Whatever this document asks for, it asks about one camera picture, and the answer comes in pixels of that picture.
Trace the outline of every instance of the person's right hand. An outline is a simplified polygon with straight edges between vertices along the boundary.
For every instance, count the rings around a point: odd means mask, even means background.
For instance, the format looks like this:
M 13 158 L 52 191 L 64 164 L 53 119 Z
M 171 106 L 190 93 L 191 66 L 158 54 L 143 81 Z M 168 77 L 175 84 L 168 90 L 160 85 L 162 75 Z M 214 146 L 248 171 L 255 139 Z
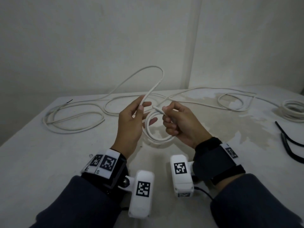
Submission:
M 162 110 L 166 114 L 163 116 L 166 132 L 176 136 L 193 149 L 201 142 L 212 138 L 212 135 L 202 126 L 188 107 L 173 101 L 169 106 L 164 106 Z

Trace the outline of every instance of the table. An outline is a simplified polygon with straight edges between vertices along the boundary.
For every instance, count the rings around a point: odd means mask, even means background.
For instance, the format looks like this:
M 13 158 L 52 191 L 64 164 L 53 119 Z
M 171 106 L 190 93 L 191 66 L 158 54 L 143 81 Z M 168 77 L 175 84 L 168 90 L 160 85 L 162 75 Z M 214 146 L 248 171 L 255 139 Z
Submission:
M 256 92 L 260 96 L 281 102 L 287 99 L 304 101 L 304 96 L 278 87 L 262 85 L 238 87 L 240 90 Z M 180 90 L 156 91 L 165 96 Z M 216 104 L 215 97 L 225 90 L 199 89 L 176 96 L 177 100 L 192 100 Z M 134 95 L 134 93 L 113 94 Z M 109 148 L 116 137 L 118 117 L 105 115 L 99 126 L 78 134 L 61 135 L 48 131 L 41 122 L 45 113 L 60 104 L 94 99 L 103 95 L 61 97 L 37 115 L 25 127 L 0 147 L 0 227 L 28 227 L 35 216 L 48 207 L 61 193 L 74 175 L 90 160 L 90 155 Z M 121 111 L 134 97 L 117 99 L 109 104 L 112 111 Z M 162 99 L 151 97 L 152 103 Z M 238 104 L 225 98 L 227 104 Z M 185 104 L 197 115 L 201 123 L 238 153 L 248 173 L 254 173 L 260 181 L 287 208 L 304 219 L 304 165 L 291 159 L 284 150 L 280 132 L 274 121 L 278 121 L 294 140 L 303 143 L 304 124 L 288 122 L 279 117 L 273 105 L 255 99 L 247 112 L 232 112 Z M 95 109 L 94 106 L 78 106 L 59 112 L 58 117 L 73 112 Z M 65 122 L 69 126 L 87 124 L 97 115 L 86 115 Z M 165 136 L 161 120 L 152 126 L 155 134 Z M 293 144 L 291 149 L 304 157 L 304 150 Z M 162 145 L 151 144 L 142 135 L 135 153 L 128 160 L 131 176 L 137 170 L 148 170 L 155 174 L 155 185 L 151 217 L 135 221 L 122 212 L 115 227 L 216 227 L 209 208 L 210 199 L 201 192 L 192 198 L 176 198 L 173 194 L 170 156 L 184 154 L 191 160 L 194 150 L 174 139 Z M 123 202 L 128 206 L 128 198 Z

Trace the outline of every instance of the wrist-mounted device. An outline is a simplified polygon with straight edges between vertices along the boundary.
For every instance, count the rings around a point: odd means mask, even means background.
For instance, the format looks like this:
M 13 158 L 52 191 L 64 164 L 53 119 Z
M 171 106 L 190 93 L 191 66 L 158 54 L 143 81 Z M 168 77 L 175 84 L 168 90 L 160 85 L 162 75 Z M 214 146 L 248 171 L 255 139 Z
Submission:
M 117 191 L 131 192 L 129 217 L 145 219 L 150 216 L 154 187 L 154 173 L 139 170 L 135 178 L 128 176 L 127 160 L 119 152 L 108 149 L 95 155 L 82 169 L 82 176 L 111 197 Z
M 191 197 L 194 192 L 192 177 L 211 180 L 217 184 L 221 180 L 245 173 L 240 158 L 226 143 L 212 150 L 200 152 L 194 161 L 188 162 L 184 155 L 170 158 L 174 192 L 177 197 Z

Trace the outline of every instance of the person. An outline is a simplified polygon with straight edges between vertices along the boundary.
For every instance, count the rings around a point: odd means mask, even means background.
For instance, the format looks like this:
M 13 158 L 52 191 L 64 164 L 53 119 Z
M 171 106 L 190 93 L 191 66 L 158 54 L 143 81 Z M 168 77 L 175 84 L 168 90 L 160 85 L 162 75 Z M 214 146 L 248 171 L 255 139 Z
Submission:
M 141 137 L 142 120 L 147 116 L 143 108 L 151 105 L 151 102 L 139 105 L 142 99 L 143 96 L 140 96 L 119 114 L 117 137 L 111 149 L 126 159 L 135 151 Z M 214 149 L 221 144 L 218 138 L 212 137 L 201 125 L 189 108 L 172 102 L 163 107 L 163 111 L 166 114 L 163 116 L 166 132 L 192 147 L 196 155 L 202 149 Z M 100 187 L 101 179 L 90 173 L 74 176 L 59 197 L 36 216 L 36 223 L 31 227 L 114 226 L 121 212 L 120 202 L 124 191 L 116 187 L 111 193 L 107 192 Z M 211 202 L 210 208 L 220 228 L 302 227 L 301 219 L 284 207 L 252 174 L 243 171 L 234 175 L 230 171 L 229 174 L 222 175 L 215 187 L 219 193 Z

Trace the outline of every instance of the hand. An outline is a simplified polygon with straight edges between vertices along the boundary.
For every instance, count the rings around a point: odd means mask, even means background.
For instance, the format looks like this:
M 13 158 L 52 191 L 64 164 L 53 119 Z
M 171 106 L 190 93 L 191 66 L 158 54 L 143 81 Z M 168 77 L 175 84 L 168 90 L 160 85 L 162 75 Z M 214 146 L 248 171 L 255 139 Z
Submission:
M 188 107 L 173 101 L 169 106 L 164 106 L 162 110 L 166 114 L 163 116 L 166 132 L 176 136 L 193 149 L 201 142 L 212 138 L 212 135 L 202 126 Z
M 147 117 L 149 113 L 143 113 L 143 108 L 150 106 L 152 103 L 146 101 L 143 105 L 139 105 L 144 95 L 135 99 L 130 105 L 128 105 L 123 111 L 119 113 L 118 118 L 118 131 L 116 140 L 111 149 L 114 149 L 125 156 L 128 159 L 132 153 L 134 153 L 137 142 L 142 134 L 143 119 Z M 157 121 L 157 118 L 152 118 L 149 125 L 152 125 Z

